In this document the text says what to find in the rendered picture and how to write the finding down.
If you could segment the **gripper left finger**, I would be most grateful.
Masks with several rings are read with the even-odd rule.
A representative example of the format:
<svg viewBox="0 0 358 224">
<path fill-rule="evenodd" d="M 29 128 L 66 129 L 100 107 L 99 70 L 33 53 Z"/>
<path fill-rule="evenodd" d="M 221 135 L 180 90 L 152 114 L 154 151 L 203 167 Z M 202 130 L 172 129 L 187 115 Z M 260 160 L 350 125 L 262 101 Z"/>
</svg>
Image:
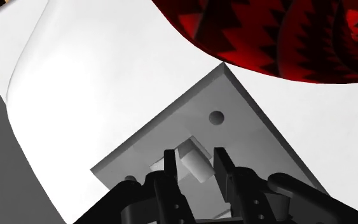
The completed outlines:
<svg viewBox="0 0 358 224">
<path fill-rule="evenodd" d="M 73 224 L 195 224 L 178 187 L 174 150 L 164 151 L 163 164 L 144 184 L 125 178 Z"/>
</svg>

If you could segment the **grey light switch plate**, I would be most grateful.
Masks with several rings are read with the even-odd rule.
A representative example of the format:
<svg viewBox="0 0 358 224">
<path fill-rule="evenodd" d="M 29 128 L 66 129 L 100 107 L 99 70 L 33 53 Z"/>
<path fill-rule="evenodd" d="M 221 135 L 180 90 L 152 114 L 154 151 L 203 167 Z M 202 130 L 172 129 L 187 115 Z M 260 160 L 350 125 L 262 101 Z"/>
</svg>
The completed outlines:
<svg viewBox="0 0 358 224">
<path fill-rule="evenodd" d="M 322 185 L 256 101 L 220 64 L 92 168 L 107 188 L 126 176 L 143 182 L 163 167 L 163 152 L 192 140 L 212 158 L 223 147 L 237 166 L 260 178 L 286 173 L 318 190 Z"/>
</svg>

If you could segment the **red black zigzag patterned vase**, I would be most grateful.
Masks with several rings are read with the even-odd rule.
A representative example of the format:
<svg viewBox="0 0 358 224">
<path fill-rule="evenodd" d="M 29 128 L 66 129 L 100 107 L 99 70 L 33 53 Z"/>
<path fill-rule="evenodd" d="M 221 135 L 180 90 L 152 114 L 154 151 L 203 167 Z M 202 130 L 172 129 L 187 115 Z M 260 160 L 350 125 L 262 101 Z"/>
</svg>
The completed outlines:
<svg viewBox="0 0 358 224">
<path fill-rule="evenodd" d="M 358 83 L 358 0 L 152 0 L 205 53 L 291 81 Z"/>
</svg>

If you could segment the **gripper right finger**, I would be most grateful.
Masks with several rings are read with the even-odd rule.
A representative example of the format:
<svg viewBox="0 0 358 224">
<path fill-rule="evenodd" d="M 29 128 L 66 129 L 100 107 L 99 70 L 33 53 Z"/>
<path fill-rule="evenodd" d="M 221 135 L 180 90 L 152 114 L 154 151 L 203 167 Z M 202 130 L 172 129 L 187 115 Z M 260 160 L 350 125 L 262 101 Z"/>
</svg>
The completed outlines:
<svg viewBox="0 0 358 224">
<path fill-rule="evenodd" d="M 214 148 L 215 178 L 231 215 L 243 224 L 358 224 L 358 211 L 282 172 L 260 178 Z"/>
</svg>

